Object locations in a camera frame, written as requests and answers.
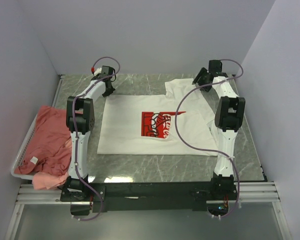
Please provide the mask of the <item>white t-shirt red print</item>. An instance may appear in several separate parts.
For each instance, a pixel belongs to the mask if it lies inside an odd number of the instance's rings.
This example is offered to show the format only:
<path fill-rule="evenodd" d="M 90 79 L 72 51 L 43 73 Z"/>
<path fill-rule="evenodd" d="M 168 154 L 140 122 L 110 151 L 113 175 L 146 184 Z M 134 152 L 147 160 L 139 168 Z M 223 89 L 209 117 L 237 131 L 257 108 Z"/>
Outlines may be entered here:
<path fill-rule="evenodd" d="M 168 81 L 160 95 L 109 96 L 97 153 L 216 156 L 215 114 L 192 82 Z"/>

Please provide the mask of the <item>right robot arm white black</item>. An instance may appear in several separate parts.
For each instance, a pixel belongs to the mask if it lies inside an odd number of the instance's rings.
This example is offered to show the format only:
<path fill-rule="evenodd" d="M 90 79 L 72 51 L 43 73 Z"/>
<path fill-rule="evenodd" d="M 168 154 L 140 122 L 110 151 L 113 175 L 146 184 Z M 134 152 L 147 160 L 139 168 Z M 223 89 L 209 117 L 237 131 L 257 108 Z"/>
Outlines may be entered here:
<path fill-rule="evenodd" d="M 213 124 L 218 140 L 218 153 L 209 193 L 216 200 L 225 201 L 231 195 L 236 198 L 236 171 L 231 161 L 238 131 L 243 124 L 246 100 L 234 91 L 228 75 L 223 72 L 223 63 L 218 59 L 210 60 L 208 68 L 201 68 L 192 83 L 205 92 L 214 89 L 219 97 Z"/>

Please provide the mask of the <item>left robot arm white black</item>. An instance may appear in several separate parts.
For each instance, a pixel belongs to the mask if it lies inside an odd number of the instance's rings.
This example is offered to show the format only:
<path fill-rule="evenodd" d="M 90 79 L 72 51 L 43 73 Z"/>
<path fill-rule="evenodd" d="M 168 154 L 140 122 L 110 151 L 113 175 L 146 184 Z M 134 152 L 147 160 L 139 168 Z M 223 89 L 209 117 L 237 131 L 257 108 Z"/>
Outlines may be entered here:
<path fill-rule="evenodd" d="M 71 136 L 71 161 L 61 192 L 62 202 L 88 200 L 93 194 L 88 187 L 87 159 L 89 138 L 95 126 L 94 103 L 99 97 L 105 98 L 115 91 L 112 78 L 116 78 L 116 70 L 106 65 L 91 70 L 93 77 L 89 85 L 67 99 L 66 126 Z"/>

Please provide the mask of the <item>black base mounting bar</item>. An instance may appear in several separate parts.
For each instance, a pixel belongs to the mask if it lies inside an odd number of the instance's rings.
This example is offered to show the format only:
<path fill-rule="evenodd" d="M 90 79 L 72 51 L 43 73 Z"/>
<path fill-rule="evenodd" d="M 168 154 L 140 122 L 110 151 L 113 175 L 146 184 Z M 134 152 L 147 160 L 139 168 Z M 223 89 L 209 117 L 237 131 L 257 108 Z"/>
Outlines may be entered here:
<path fill-rule="evenodd" d="M 211 182 L 117 182 L 91 183 L 92 195 L 84 201 L 60 201 L 71 205 L 74 216 L 113 211 L 145 210 L 192 210 L 207 211 L 209 201 L 227 202 L 238 198 L 231 195 L 227 200 L 214 199 Z"/>

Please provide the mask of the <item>pink t-shirt in tray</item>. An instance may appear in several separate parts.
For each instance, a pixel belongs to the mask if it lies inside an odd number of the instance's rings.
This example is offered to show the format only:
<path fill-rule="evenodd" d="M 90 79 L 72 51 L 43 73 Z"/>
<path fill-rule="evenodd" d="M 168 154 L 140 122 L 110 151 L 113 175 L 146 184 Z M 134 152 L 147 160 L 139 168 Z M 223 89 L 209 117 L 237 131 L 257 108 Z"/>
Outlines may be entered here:
<path fill-rule="evenodd" d="M 32 184 L 35 190 L 50 190 L 63 185 L 69 174 L 54 176 L 45 172 L 38 172 L 33 176 Z"/>

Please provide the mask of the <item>aluminium frame rail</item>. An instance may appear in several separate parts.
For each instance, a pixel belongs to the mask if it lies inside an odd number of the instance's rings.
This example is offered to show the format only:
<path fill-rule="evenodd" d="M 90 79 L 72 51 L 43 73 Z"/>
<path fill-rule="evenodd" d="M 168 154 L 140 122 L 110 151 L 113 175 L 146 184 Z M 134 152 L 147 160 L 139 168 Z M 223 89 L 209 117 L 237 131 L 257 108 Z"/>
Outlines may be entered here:
<path fill-rule="evenodd" d="M 212 210 L 214 216 L 221 218 L 220 209 L 228 208 L 229 204 L 234 204 L 229 209 L 232 212 L 242 203 L 272 203 L 282 238 L 292 239 L 274 182 L 111 182 L 92 186 L 97 194 L 67 187 L 35 190 L 31 184 L 22 184 L 4 238 L 15 238 L 26 205 L 69 205 L 73 215 L 98 211 Z"/>

